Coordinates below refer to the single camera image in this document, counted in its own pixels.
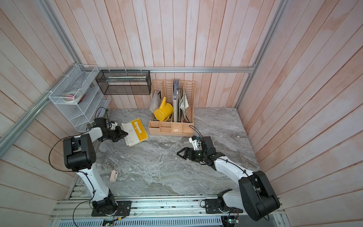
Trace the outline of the cream lined notebook with holes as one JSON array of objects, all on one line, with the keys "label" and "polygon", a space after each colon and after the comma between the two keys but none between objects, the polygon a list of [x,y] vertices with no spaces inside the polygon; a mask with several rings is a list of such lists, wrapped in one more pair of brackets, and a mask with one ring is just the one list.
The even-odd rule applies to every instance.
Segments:
[{"label": "cream lined notebook with holes", "polygon": [[149,137],[145,127],[143,126],[139,118],[129,123],[122,123],[121,128],[128,133],[128,135],[124,139],[126,145],[129,147],[139,144],[140,142],[145,141]]}]

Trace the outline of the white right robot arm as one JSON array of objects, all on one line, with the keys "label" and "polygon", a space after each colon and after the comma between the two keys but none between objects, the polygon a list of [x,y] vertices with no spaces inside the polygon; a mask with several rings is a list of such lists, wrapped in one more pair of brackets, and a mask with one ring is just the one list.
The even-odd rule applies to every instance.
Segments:
[{"label": "white right robot arm", "polygon": [[209,166],[239,187],[238,190],[224,190],[215,199],[206,199],[206,213],[245,211],[252,220],[258,221],[280,208],[279,199],[264,172],[251,171],[234,163],[225,154],[216,151],[210,137],[192,136],[189,141],[193,147],[183,148],[177,156]]}]

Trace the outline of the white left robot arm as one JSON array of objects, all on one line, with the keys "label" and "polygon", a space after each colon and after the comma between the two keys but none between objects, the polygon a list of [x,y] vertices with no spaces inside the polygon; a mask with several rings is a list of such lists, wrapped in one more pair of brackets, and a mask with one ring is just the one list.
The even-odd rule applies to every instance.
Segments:
[{"label": "white left robot arm", "polygon": [[117,203],[96,168],[93,142],[105,140],[118,142],[127,135],[128,133],[116,122],[99,117],[94,120],[94,126],[87,132],[63,140],[64,164],[84,181],[92,195],[92,207],[97,213],[110,216],[117,209]]}]

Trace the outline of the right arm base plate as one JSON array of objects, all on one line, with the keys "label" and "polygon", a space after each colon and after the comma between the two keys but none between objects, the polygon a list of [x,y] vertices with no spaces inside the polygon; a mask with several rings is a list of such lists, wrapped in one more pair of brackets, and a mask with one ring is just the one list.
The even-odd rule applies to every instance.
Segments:
[{"label": "right arm base plate", "polygon": [[221,214],[227,211],[226,206],[221,198],[206,199],[204,202],[207,214]]}]

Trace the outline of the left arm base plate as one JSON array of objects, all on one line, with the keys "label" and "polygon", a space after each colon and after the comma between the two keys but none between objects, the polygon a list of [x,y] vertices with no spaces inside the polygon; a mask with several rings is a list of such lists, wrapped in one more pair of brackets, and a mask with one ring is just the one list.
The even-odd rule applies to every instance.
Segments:
[{"label": "left arm base plate", "polygon": [[92,217],[129,216],[131,201],[94,201]]}]

